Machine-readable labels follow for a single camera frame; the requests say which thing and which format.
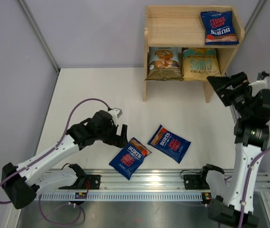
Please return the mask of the blue Burts bag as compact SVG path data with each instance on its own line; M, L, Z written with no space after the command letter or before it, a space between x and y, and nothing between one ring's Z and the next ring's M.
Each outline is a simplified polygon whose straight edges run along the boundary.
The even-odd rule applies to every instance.
M146 156L152 152L141 144L136 138L132 138L128 144L109 163L117 172L128 180L132 174L144 162Z
M203 11L206 45L236 45L239 43L232 23L232 11Z
M180 163L191 142L159 125L147 144Z

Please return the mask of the yellow kettle chips bag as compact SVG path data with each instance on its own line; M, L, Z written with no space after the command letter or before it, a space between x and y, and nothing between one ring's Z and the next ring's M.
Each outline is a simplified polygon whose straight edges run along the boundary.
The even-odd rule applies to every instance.
M221 76L214 48L182 48L183 79L186 81L207 81L208 76Z

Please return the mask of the light blue cassava chips bag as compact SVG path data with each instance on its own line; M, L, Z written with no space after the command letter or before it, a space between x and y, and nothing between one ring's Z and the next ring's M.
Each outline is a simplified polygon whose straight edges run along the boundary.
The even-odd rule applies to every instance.
M146 81L182 81L177 47L150 47Z

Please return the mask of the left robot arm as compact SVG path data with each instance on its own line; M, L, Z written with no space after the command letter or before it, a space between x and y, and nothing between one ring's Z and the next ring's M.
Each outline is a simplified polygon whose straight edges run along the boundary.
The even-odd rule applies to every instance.
M127 145L127 125L117 134L119 108L100 110L93 117L72 125L50 149L18 165L7 163L2 168L1 187L16 209L28 206L38 195L61 187L82 188L86 174L79 165L67 171L50 174L48 171L65 158L91 146L96 141L123 148Z

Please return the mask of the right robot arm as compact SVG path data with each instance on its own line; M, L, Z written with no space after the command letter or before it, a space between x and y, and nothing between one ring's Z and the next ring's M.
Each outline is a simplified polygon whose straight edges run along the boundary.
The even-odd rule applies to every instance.
M235 163L231 182L227 183L222 168L211 164L202 167L198 179L203 188L211 190L209 219L231 228L256 228L259 222L253 214L253 193L260 162L270 151L268 77L264 71L254 83L248 81L244 72L231 77L207 77L223 104L233 106L240 115L234 127Z

